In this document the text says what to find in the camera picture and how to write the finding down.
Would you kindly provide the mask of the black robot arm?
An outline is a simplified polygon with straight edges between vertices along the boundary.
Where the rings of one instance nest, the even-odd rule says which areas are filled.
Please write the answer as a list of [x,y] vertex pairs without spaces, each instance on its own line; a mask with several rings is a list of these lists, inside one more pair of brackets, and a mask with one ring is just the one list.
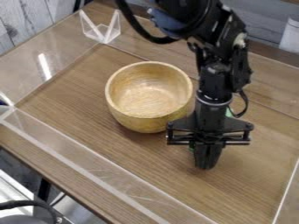
[[247,145],[254,124],[234,113],[234,95],[247,99],[251,82],[247,26],[220,0],[151,0],[148,14],[164,33],[152,35],[136,20],[127,0],[115,0],[127,22],[148,41],[166,45],[184,40],[195,53],[200,81],[192,113],[167,123],[167,143],[187,145],[195,166],[215,167],[228,145]]

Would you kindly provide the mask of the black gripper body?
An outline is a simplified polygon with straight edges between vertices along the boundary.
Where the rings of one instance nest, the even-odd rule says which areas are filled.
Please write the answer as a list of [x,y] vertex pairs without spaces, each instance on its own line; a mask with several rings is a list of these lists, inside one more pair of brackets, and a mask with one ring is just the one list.
[[167,124],[167,143],[170,145],[248,145],[254,125],[227,117],[227,107],[231,102],[232,94],[212,99],[203,93],[198,93],[192,113]]

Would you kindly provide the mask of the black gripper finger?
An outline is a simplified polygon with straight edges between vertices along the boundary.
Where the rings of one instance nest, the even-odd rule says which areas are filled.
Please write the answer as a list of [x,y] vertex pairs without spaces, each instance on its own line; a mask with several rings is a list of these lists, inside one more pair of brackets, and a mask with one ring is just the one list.
[[223,148],[222,143],[196,143],[194,146],[195,166],[203,170],[212,169],[219,162]]

